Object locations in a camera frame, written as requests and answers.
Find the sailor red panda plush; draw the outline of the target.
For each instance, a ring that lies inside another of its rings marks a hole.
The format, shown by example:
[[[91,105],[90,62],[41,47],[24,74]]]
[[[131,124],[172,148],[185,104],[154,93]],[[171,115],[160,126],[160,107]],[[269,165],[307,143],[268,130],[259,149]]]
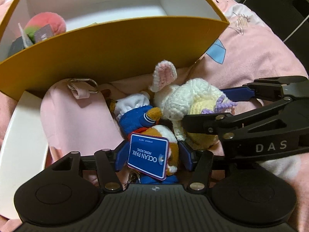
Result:
[[[162,112],[159,107],[150,105],[150,95],[145,91],[131,94],[118,100],[111,100],[110,111],[116,117],[119,127],[127,136],[133,133],[166,138],[169,142],[166,165],[166,179],[163,181],[142,176],[142,184],[175,184],[178,182],[179,147],[174,133],[166,126],[160,125]]]

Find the white crochet bunny doll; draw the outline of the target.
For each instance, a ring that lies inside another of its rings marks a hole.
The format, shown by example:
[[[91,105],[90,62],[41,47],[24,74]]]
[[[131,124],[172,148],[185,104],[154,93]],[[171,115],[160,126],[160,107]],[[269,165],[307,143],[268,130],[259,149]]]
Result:
[[[190,79],[182,85],[173,84],[176,78],[173,63],[163,60],[155,66],[149,87],[154,93],[154,106],[161,109],[163,119],[172,122],[177,141],[187,141],[194,150],[209,149],[219,142],[218,136],[185,131],[181,120],[186,115],[231,113],[237,103],[202,78]]]

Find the pink fluffy peach plush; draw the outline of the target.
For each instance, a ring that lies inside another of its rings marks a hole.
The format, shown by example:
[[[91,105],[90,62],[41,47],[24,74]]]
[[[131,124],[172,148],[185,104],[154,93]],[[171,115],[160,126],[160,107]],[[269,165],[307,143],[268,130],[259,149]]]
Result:
[[[57,13],[42,12],[28,21],[24,31],[33,43],[38,43],[50,37],[65,33],[66,23]]]

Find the pink fabric pouch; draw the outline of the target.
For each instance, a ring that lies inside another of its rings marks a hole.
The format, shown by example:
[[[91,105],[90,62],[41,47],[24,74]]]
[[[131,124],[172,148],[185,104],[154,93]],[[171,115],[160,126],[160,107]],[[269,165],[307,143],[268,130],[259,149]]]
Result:
[[[123,137],[95,81],[68,78],[46,92],[40,117],[53,161],[69,152],[83,156],[114,150]]]

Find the white flat gift box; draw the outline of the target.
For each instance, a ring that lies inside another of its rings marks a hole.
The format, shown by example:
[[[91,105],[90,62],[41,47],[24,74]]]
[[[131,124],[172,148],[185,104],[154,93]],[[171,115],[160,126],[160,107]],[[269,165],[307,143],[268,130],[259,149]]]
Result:
[[[1,147],[1,216],[17,219],[14,194],[45,168],[49,150],[40,119],[42,99],[25,91],[9,121]]]

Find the orange cardboard box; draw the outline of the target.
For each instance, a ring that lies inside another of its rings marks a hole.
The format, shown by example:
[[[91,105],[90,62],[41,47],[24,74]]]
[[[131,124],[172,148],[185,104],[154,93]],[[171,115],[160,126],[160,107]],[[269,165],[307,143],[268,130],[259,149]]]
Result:
[[[8,52],[34,15],[55,12],[64,34]],[[212,0],[13,0],[1,23],[1,91],[18,100],[64,78],[103,84],[193,64],[228,26]]]

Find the purple starry card box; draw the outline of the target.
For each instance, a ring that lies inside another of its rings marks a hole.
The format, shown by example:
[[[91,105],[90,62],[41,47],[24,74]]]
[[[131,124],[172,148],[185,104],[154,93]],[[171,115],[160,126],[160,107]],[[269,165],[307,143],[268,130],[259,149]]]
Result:
[[[54,32],[50,24],[47,24],[34,32],[34,41],[35,43],[39,43],[53,36],[54,36]]]

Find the blue white leaflet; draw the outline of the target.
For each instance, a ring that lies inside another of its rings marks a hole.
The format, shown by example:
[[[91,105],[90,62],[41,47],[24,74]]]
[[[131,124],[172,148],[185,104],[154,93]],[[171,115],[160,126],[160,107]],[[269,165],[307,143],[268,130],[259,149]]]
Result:
[[[21,34],[21,38],[22,38],[22,41],[23,41],[24,48],[28,48],[28,47],[32,46],[34,43],[30,39],[30,37],[25,33],[25,31],[23,30],[20,23],[18,23],[18,28],[19,28],[19,31],[20,31],[20,34]]]

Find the grey textured case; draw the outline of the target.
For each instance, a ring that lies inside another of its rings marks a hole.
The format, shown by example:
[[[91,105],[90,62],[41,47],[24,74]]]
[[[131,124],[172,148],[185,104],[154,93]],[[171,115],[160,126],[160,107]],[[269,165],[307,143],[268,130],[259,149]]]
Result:
[[[11,44],[11,47],[9,49],[7,57],[11,57],[12,55],[15,55],[16,53],[22,51],[25,49],[24,42],[22,37],[18,37],[13,43]]]

